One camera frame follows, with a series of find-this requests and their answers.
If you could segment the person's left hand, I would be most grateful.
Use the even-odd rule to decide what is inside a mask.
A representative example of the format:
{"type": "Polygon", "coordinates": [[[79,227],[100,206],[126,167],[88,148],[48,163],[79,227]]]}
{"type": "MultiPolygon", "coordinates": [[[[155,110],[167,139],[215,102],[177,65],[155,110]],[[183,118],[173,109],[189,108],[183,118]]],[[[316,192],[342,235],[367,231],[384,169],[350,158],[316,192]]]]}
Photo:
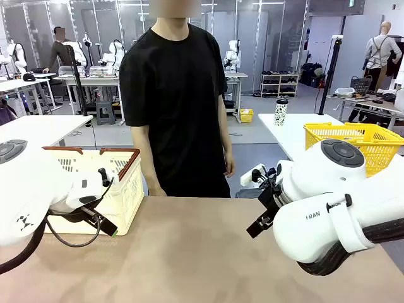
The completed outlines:
{"type": "Polygon", "coordinates": [[[235,159],[233,156],[232,151],[225,151],[224,153],[225,155],[225,164],[226,164],[226,172],[224,173],[224,175],[227,178],[232,177],[235,174],[235,159]]]}

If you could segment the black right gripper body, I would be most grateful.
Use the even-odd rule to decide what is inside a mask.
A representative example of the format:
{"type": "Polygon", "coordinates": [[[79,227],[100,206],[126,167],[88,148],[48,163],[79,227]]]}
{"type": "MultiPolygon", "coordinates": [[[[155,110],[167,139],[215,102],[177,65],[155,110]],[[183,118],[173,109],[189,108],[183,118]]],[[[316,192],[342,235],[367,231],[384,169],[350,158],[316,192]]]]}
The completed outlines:
{"type": "Polygon", "coordinates": [[[259,189],[261,189],[262,192],[258,196],[258,200],[266,208],[261,218],[274,218],[282,207],[282,203],[278,199],[282,190],[280,189],[280,185],[276,184],[276,175],[272,175],[265,180],[259,186],[259,189]]]}

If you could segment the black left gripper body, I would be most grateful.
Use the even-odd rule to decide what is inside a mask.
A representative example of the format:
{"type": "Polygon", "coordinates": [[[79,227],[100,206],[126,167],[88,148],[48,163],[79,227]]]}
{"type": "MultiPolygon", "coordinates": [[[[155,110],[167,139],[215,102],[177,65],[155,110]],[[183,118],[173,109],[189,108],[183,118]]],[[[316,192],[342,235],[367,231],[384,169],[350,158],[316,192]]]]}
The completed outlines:
{"type": "Polygon", "coordinates": [[[73,210],[71,213],[48,210],[47,214],[63,217],[71,223],[86,222],[88,224],[96,225],[98,222],[103,223],[105,221],[105,217],[95,209],[96,206],[96,203],[88,203],[73,210]]]}

